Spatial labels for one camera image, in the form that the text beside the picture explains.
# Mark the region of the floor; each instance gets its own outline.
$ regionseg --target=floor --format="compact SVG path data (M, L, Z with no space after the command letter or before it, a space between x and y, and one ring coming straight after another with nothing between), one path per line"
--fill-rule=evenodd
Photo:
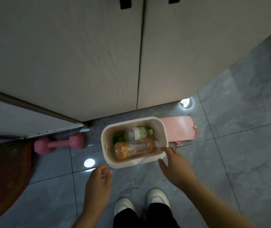
M130 119L181 115L191 116L198 128L196 140L177 148L198 179L253 222L271 227L271 36L192 98L189 110L175 102L98 120L88 132L87 148L61 147L41 156L31 183L0 218L0 227L71 227L82 211L90 169L106 163L102 130ZM84 167L88 158L95 160L89 170ZM128 197L141 215L147 209L146 194L153 188L168 196L181 227L207 227L157 162L114 169L113 176L111 198L97 227L112 227L114 204L122 197Z

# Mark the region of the trash bin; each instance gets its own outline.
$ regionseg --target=trash bin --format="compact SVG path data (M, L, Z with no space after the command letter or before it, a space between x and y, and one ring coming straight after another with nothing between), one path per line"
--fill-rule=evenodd
M115 169L124 168L128 166L134 166L137 164L143 164L147 162L157 161L159 158L166 156L165 152L159 148L152 153L133 156L124 160L116 159L114 155L113 137L115 134L124 131L130 127L145 126L153 129L152 139L159 142L160 147L168 147L168 139L163 122L156 117L147 117L134 119L125 122L119 122L107 126L101 135L103 155L107 164Z

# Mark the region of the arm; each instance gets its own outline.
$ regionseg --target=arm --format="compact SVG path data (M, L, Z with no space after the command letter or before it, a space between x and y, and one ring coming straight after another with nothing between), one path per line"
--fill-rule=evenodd
M84 209L72 228L95 227L109 201L111 182L112 170L108 171L107 165L92 171L86 184Z
M228 207L196 179L191 165L175 148L163 147L162 150L166 152L168 166L162 159L158 161L165 177L185 193L209 228L253 227L241 214Z

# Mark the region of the orange bottle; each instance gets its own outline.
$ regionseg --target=orange bottle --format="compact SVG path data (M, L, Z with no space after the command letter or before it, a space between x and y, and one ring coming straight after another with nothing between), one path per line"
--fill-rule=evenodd
M114 153L118 160L122 160L135 155L150 153L156 147L159 147L157 141L144 138L133 142L118 142L114 146Z

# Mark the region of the white sneaker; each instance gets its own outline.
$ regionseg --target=white sneaker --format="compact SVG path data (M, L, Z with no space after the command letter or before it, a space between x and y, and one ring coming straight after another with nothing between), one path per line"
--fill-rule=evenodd
M133 204L128 198L118 200L114 206L114 215L117 215L119 212L127 208L130 208L134 211Z
M168 207L170 208L169 201L168 201L166 195L164 194L163 191L161 191L159 189L153 189L148 192L148 194L147 194L148 206L150 205L150 203L163 203L163 204L168 205Z

